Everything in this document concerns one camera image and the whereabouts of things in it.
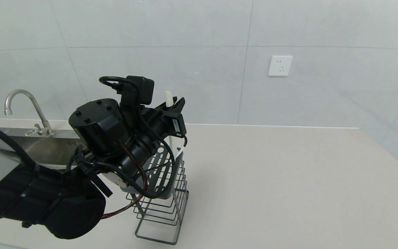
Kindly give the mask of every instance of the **stainless steel sink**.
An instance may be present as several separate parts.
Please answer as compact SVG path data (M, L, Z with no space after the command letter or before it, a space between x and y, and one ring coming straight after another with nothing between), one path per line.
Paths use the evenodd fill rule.
M55 133L48 137L40 136L38 129L0 130L18 143L33 160L49 168L64 168L77 145L84 145L73 130L55 130Z

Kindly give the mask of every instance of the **metal dish rack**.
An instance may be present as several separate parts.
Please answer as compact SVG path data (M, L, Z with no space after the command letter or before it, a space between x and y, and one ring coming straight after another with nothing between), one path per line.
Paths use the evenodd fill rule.
M163 165L168 160L169 154L166 149L163 149L163 151L156 153L153 158L150 158L142 167L144 170L152 169ZM160 191L161 188L169 187L171 191L158 199L143 197L136 203L133 209L133 212L136 213L136 218L139 219L139 224L135 231L136 237L169 245L177 243L189 195L183 165L183 153L181 153L176 158L174 165L170 163L165 167L155 168L155 170L147 172L148 190ZM172 172L177 174L176 179L171 186L167 186ZM142 186L142 179L140 178L137 183ZM134 200L136 195L139 194L132 187L121 189L128 192L127 200Z

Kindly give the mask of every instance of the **faucet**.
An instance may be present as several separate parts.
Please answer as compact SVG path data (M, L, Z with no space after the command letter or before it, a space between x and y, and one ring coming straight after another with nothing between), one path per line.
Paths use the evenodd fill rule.
M36 101L35 97L31 93L29 93L29 92L27 92L25 90L17 89L17 90L12 91L11 93L9 93L9 95L6 98L5 104L4 104L4 114L6 116L12 115L12 112L11 112L11 101L12 101L13 97L16 94L19 94L19 93L22 93L22 94L24 94L24 95L26 95L26 96L28 96L30 98L30 100L32 101L33 106L36 109L36 112L39 115L39 118L41 119L41 122L42 122L44 128L41 128L41 126L39 126L38 123L35 124L35 127L38 128L38 134L39 135L45 134L46 136L54 134L54 130L52 130L52 128L51 128L51 126L49 124L49 121L47 121L46 117L42 113L41 108L39 107L39 104Z

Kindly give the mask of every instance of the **countertop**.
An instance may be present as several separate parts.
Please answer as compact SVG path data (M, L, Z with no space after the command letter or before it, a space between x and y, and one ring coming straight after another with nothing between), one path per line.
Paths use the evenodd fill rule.
M0 120L0 127L35 121ZM65 121L51 121L69 129ZM398 248L398 161L359 129L188 125L190 197L176 246L138 239L135 214L74 240L0 219L0 243L55 248ZM106 211L126 204L114 194Z

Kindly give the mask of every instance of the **white wall socket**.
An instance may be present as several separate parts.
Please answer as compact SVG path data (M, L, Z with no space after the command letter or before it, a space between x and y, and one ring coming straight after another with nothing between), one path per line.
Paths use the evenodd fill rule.
M288 76L293 57L291 55L271 57L270 70L268 76Z

